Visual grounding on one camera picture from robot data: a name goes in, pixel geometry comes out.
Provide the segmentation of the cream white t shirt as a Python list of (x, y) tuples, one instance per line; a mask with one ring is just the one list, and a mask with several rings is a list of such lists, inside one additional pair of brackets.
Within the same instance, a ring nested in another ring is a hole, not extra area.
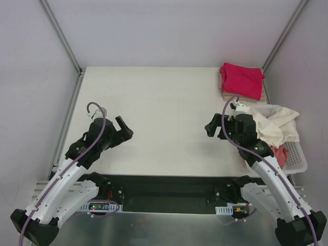
[(286, 142), (300, 142), (295, 122), (300, 114), (286, 107), (278, 107), (273, 111), (273, 115), (265, 117), (256, 108), (247, 107), (247, 113), (252, 115), (256, 123), (258, 138), (275, 148)]

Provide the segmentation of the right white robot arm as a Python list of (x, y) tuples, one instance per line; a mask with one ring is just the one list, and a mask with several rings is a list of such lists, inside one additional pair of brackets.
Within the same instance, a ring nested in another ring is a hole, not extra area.
[(237, 147), (241, 158), (270, 191), (270, 195), (266, 194), (246, 175), (233, 181), (231, 198), (236, 202), (246, 200), (265, 216), (281, 245), (318, 245), (326, 216), (322, 211), (315, 212), (291, 185), (271, 148), (257, 137), (252, 115), (215, 114), (205, 126), (207, 135), (213, 137), (217, 128), (217, 137)]

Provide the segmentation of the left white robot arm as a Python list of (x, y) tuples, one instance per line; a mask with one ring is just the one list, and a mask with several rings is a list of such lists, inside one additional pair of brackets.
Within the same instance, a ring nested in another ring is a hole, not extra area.
[(16, 209), (10, 219), (19, 232), (19, 245), (28, 239), (35, 245), (50, 245), (64, 223), (84, 204), (94, 200), (97, 205), (114, 207), (104, 216), (121, 209), (122, 197), (113, 198), (110, 182), (96, 172), (89, 174), (73, 192), (70, 189), (82, 177), (101, 153), (114, 148), (133, 136), (120, 116), (116, 117), (120, 130), (106, 118), (96, 118), (78, 141), (65, 154), (57, 172), (25, 209)]

